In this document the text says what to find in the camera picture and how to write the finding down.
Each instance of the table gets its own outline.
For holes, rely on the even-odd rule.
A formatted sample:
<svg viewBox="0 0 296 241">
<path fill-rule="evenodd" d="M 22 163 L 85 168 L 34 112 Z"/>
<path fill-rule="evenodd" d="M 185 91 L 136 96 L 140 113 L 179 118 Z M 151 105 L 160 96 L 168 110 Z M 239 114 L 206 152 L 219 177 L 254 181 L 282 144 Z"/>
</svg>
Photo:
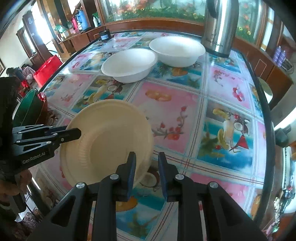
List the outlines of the table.
<svg viewBox="0 0 296 241">
<path fill-rule="evenodd" d="M 130 102 L 149 120 L 155 142 L 152 165 L 130 201 L 117 204 L 118 240 L 177 239 L 177 204 L 165 203 L 157 170 L 161 151 L 195 182 L 219 183 L 252 218 L 263 200 L 266 160 L 272 156 L 266 143 L 272 141 L 273 133 L 270 123 L 264 123 L 263 92 L 240 53 L 231 51 L 228 59 L 206 53 L 187 68 L 158 62 L 145 79 L 131 84 L 102 74 L 102 63 L 117 51 L 149 49 L 152 39 L 167 35 L 174 34 L 122 32 L 106 43 L 93 42 L 64 64 L 43 90 L 52 114 L 47 124 L 52 126 L 67 125 L 109 81 L 112 85 L 100 99 Z M 71 189 L 60 167 L 59 149 L 55 154 L 34 172 L 50 207 Z"/>
</svg>

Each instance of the red container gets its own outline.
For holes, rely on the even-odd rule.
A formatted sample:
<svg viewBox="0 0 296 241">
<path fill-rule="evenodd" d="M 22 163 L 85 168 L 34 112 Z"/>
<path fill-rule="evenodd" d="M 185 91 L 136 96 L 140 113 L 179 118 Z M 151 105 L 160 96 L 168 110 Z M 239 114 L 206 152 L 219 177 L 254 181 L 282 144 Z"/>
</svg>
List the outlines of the red container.
<svg viewBox="0 0 296 241">
<path fill-rule="evenodd" d="M 38 120 L 36 121 L 37 125 L 44 124 L 46 125 L 46 119 L 47 119 L 47 98 L 46 94 L 44 92 L 40 92 L 37 97 L 43 102 L 42 110 L 40 112 L 40 115 L 38 117 Z"/>
<path fill-rule="evenodd" d="M 63 63 L 54 55 L 50 57 L 34 74 L 34 79 L 40 87 L 55 73 Z"/>
</svg>

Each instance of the wall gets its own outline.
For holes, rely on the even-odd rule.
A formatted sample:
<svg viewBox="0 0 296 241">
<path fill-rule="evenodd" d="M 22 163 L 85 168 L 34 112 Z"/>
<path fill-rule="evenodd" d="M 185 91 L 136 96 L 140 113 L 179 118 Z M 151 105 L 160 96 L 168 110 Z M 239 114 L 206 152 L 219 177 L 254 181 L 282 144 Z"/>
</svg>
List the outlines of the wall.
<svg viewBox="0 0 296 241">
<path fill-rule="evenodd" d="M 11 21 L 2 38 L 0 39 L 0 58 L 5 68 L 22 66 L 24 63 L 31 64 L 18 37 L 17 31 L 23 27 L 22 17 L 31 9 L 31 3 L 26 5 Z M 1 77 L 7 76 L 6 70 Z"/>
</svg>

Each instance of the red bag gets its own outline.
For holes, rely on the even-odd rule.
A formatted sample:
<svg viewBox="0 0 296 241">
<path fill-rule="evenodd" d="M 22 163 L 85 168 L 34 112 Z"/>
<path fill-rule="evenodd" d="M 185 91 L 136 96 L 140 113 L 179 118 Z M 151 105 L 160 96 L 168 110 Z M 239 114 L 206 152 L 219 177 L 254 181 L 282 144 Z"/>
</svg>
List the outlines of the red bag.
<svg viewBox="0 0 296 241">
<path fill-rule="evenodd" d="M 21 81 L 21 84 L 22 84 L 23 87 L 25 87 L 25 88 L 29 88 L 28 81 L 23 80 L 23 81 Z"/>
<path fill-rule="evenodd" d="M 34 74 L 34 79 L 42 87 L 63 63 L 54 55 L 50 57 Z"/>
</svg>

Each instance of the paper plate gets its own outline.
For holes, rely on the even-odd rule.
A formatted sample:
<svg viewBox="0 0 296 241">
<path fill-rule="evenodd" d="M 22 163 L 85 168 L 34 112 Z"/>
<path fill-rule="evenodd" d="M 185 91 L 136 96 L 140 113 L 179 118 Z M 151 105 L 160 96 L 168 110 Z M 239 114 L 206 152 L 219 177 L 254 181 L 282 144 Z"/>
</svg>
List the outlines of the paper plate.
<svg viewBox="0 0 296 241">
<path fill-rule="evenodd" d="M 80 111 L 67 129 L 79 128 L 78 140 L 61 145 L 63 173 L 70 185 L 92 184 L 116 172 L 136 153 L 134 186 L 150 167 L 153 151 L 151 126 L 134 105 L 121 100 L 102 100 Z"/>
</svg>

